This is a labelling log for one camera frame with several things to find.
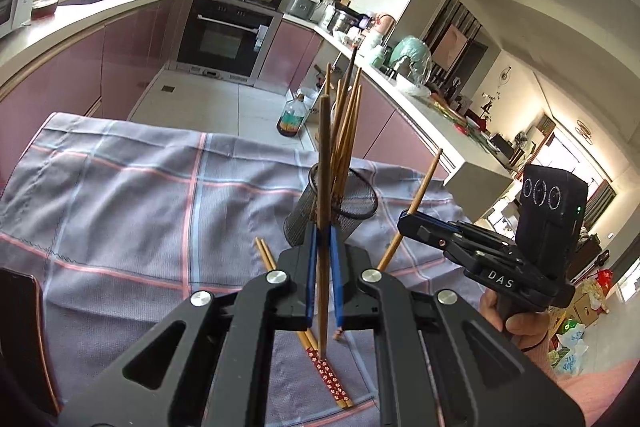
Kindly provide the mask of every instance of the striped curtain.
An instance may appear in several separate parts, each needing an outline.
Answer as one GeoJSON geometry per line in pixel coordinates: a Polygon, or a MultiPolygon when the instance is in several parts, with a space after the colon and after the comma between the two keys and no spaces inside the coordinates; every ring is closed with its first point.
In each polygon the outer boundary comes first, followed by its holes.
{"type": "Polygon", "coordinates": [[[584,210],[584,227],[587,230],[591,230],[591,227],[595,225],[602,213],[607,210],[607,207],[615,197],[615,190],[611,188],[611,185],[606,180],[603,181],[587,201],[587,206],[584,210]]]}

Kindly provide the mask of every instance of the ceiling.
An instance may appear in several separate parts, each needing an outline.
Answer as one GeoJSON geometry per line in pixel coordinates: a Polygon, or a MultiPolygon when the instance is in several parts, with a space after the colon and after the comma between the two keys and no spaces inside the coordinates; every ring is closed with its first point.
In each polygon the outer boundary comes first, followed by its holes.
{"type": "Polygon", "coordinates": [[[536,72],[556,120],[588,124],[611,178],[640,168],[640,0],[461,1],[536,72]]]}

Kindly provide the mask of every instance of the screw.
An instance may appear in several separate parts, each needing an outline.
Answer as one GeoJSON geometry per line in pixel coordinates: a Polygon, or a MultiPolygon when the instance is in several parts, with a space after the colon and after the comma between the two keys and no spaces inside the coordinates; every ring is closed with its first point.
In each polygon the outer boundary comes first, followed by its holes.
{"type": "Polygon", "coordinates": [[[458,301],[458,295],[451,290],[442,290],[438,292],[438,301],[440,304],[455,304],[458,301]]]}
{"type": "Polygon", "coordinates": [[[382,273],[374,268],[369,268],[368,270],[364,270],[360,277],[362,277],[362,280],[365,282],[378,282],[382,279],[382,273]]]}
{"type": "Polygon", "coordinates": [[[271,284],[280,284],[287,280],[287,273],[282,270],[272,270],[267,274],[267,282],[271,284]]]}
{"type": "Polygon", "coordinates": [[[209,292],[196,292],[191,296],[191,304],[194,306],[206,306],[211,302],[211,294],[209,292]]]}

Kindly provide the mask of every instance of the oven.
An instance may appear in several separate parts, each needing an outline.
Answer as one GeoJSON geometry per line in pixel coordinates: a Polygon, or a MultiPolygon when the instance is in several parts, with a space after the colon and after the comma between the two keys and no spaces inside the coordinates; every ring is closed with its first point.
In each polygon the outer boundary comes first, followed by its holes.
{"type": "Polygon", "coordinates": [[[282,15],[237,0],[193,0],[176,68],[253,86],[282,15]]]}

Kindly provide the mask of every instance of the hand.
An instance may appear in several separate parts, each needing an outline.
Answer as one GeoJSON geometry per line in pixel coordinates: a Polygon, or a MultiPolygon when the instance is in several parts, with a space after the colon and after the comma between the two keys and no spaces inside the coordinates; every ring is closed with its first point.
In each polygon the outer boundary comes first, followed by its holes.
{"type": "MultiPolygon", "coordinates": [[[[486,290],[480,298],[480,314],[486,318],[498,331],[502,331],[502,319],[495,307],[498,294],[493,290],[486,290]]],[[[535,346],[545,338],[549,328],[549,313],[526,312],[509,317],[506,322],[507,331],[519,335],[517,346],[520,349],[535,346]]]]}

